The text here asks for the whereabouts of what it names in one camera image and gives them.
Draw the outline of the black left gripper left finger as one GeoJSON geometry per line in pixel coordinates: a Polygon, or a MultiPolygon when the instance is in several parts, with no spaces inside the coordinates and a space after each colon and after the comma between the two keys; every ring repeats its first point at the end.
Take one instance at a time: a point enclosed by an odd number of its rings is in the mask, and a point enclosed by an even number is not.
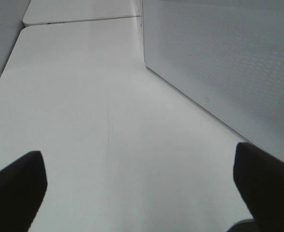
{"type": "Polygon", "coordinates": [[[40,151],[28,152],[0,170],[0,232],[27,232],[46,190],[40,151]]]}

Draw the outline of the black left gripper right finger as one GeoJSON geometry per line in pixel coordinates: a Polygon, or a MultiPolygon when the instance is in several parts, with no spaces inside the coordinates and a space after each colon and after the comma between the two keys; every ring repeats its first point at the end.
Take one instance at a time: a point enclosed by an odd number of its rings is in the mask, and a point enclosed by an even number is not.
{"type": "Polygon", "coordinates": [[[284,232],[284,162],[250,143],[238,143],[234,183],[261,232],[284,232]]]}

